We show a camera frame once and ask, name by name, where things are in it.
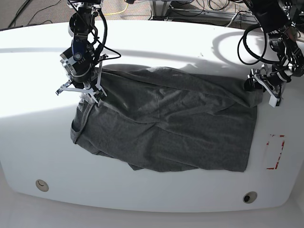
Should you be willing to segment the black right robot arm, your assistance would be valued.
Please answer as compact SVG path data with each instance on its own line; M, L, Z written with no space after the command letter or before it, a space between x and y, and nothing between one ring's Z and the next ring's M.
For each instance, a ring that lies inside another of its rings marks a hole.
M56 94L79 92L98 103L107 96L101 85L102 63L108 58L101 54L107 38L107 23L101 11L103 1L69 0L67 4L75 10L68 25L71 47L60 55L68 81Z

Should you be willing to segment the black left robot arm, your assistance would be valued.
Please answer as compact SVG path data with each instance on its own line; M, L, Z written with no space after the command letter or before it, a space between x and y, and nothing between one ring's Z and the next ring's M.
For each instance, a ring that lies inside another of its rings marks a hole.
M280 105L285 85L292 77L304 74L304 52L297 42L304 36L304 2L302 0L246 0L244 2L257 23L249 26L239 44L262 62L260 69L252 69L244 84L246 91L262 89L270 94L269 104ZM249 32L262 29L264 49L262 55L255 54L247 44ZM276 52L277 61L264 58L266 47Z

